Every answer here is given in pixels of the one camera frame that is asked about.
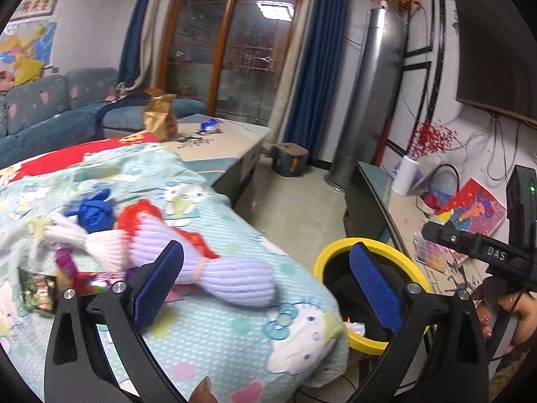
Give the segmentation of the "person's left hand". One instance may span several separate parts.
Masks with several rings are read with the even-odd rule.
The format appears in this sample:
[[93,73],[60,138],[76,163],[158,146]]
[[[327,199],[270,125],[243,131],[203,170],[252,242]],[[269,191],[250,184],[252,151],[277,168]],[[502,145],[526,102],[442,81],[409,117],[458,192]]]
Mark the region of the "person's left hand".
[[190,397],[189,403],[217,403],[217,399],[212,393],[212,382],[208,376],[201,380]]

